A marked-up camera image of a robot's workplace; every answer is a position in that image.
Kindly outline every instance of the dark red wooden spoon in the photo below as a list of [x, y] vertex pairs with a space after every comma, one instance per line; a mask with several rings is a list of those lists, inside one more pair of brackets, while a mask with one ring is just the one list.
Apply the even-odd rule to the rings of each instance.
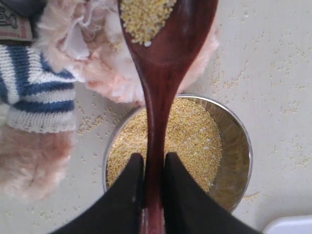
[[184, 75], [209, 33], [217, 4], [218, 0], [177, 0], [165, 27], [147, 48], [132, 43], [123, 28], [143, 86], [148, 113], [144, 234], [163, 233], [161, 173], [169, 111]]

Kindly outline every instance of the bowl rim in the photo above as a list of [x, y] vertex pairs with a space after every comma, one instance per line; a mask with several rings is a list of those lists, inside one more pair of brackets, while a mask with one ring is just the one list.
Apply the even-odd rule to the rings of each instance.
[[[237, 202], [235, 203], [235, 205], [231, 208], [230, 213], [232, 213], [236, 207], [239, 205], [239, 203], [241, 202], [242, 198], [244, 197], [244, 194], [248, 188], [250, 179], [251, 179], [251, 175], [252, 175], [252, 170], [253, 170], [253, 149], [252, 149], [252, 144], [251, 144], [251, 140], [249, 137], [249, 134], [247, 132], [247, 129], [245, 127], [245, 125], [243, 124], [243, 122], [239, 119], [239, 117], [227, 106], [223, 105], [222, 103], [220, 103], [219, 101], [216, 101], [214, 99], [208, 98], [208, 97], [204, 97], [201, 95], [195, 95], [195, 94], [179, 94], [176, 95], [176, 98], [197, 98], [200, 100], [204, 100], [207, 102], [211, 102], [214, 105], [217, 105], [218, 107], [222, 108], [223, 110], [225, 110], [226, 112], [228, 112], [239, 124], [239, 126], [243, 129], [244, 134], [246, 136], [247, 139], [247, 143], [248, 143], [248, 150], [249, 150], [249, 169], [248, 169], [248, 177], [247, 177], [247, 181], [245, 184], [245, 187], [240, 195], [240, 198], [237, 200]], [[117, 138], [117, 136], [119, 135], [119, 133], [121, 132], [121, 130], [125, 127], [125, 125], [138, 113], [140, 112], [142, 109], [144, 109], [145, 106], [141, 106], [141, 107], [136, 107], [131, 109], [123, 118], [122, 120], [116, 125], [115, 129], [112, 131], [112, 134], [107, 142], [105, 151], [104, 151], [104, 159], [103, 159], [103, 167], [102, 167], [102, 184], [103, 184], [103, 191], [104, 193], [106, 193], [107, 191], [107, 187], [106, 187], [106, 167], [107, 167], [107, 161], [108, 161], [108, 156], [109, 156], [109, 152], [113, 146], [113, 143], [115, 141], [115, 139]]]

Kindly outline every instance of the plush toy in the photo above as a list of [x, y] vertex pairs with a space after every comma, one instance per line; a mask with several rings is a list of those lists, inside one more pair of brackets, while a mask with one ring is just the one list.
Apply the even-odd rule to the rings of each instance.
[[[38, 25], [37, 47], [55, 71], [67, 69], [115, 102], [144, 104], [141, 83], [122, 35], [117, 0], [48, 0]], [[217, 49], [214, 22], [182, 81], [192, 84]]]
[[75, 130], [74, 84], [41, 54], [0, 45], [0, 99], [8, 104], [0, 136], [0, 187], [28, 199], [48, 196], [64, 177]]

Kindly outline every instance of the metal bowl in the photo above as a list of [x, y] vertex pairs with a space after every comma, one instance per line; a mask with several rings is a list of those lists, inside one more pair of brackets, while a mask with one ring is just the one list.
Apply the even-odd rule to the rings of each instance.
[[[209, 195], [224, 209], [232, 212], [240, 203], [250, 180], [253, 164], [251, 141], [239, 118], [221, 103], [196, 95], [178, 95], [202, 105], [214, 118], [221, 136], [222, 158]], [[144, 107], [132, 110], [115, 128], [104, 153], [103, 188], [106, 186], [106, 166], [111, 147], [125, 125]]]

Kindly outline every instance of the knitted fabric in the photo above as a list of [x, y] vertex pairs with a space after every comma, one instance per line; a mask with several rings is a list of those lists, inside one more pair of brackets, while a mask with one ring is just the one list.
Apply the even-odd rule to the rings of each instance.
[[75, 129], [71, 73], [54, 73], [31, 47], [0, 45], [0, 100], [10, 105], [7, 124], [35, 133]]

